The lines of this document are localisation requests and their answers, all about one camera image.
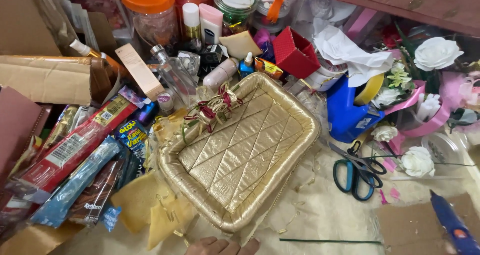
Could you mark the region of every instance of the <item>finger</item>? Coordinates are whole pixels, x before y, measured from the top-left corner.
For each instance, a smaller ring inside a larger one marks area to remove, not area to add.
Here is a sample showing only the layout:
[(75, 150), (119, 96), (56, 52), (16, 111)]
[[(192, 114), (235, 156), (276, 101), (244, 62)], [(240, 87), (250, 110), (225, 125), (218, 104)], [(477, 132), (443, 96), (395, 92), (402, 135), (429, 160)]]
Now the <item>finger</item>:
[(230, 244), (219, 255), (237, 255), (242, 248), (237, 242), (230, 242)]
[(200, 239), (200, 241), (206, 245), (211, 245), (213, 244), (215, 241), (217, 240), (217, 238), (215, 236), (210, 236), (210, 237), (206, 237), (206, 238), (202, 238)]
[(243, 246), (237, 255), (254, 255), (260, 249), (260, 240), (253, 238)]
[(229, 246), (229, 242), (225, 239), (220, 239), (208, 246), (208, 249), (213, 252), (213, 254), (218, 254)]

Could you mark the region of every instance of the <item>brown leather item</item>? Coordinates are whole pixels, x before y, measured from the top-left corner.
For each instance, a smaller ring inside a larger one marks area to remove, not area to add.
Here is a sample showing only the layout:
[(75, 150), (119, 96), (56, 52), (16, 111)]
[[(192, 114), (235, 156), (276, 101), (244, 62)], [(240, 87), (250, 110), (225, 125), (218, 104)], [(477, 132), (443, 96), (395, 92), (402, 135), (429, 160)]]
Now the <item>brown leather item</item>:
[(0, 186), (4, 186), (15, 162), (24, 152), (32, 135), (39, 135), (48, 111), (10, 87), (0, 89)]
[(110, 90), (112, 84), (117, 80), (117, 74), (112, 70), (112, 67), (103, 58), (93, 57), (56, 57), (56, 56), (25, 56), (14, 55), (12, 57), (29, 59), (29, 60), (44, 60), (62, 63), (76, 63), (91, 66), (91, 81), (90, 87), (92, 91), (92, 99), (102, 104)]
[(478, 0), (338, 0), (396, 16), (480, 36)]

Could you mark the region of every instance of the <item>glass perfume bottle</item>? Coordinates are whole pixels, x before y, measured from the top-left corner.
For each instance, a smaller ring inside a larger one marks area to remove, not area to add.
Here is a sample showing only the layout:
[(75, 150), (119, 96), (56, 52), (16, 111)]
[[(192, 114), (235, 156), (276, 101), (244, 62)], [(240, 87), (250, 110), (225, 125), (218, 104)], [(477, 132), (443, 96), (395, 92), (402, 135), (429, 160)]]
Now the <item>glass perfume bottle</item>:
[(169, 57), (161, 45), (153, 47), (150, 52), (160, 62), (157, 71), (168, 87), (177, 93), (187, 107), (194, 105), (197, 83), (183, 67), (180, 59)]

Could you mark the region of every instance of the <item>gold tray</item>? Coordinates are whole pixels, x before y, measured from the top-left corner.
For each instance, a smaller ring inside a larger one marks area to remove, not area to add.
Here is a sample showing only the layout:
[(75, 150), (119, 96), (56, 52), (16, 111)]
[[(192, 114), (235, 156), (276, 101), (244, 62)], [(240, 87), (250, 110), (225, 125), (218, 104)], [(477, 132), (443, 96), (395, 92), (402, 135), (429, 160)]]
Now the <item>gold tray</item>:
[(195, 208), (225, 233), (246, 226), (315, 143), (320, 126), (291, 94), (262, 73), (238, 83), (243, 105), (213, 132), (176, 132), (160, 168)]

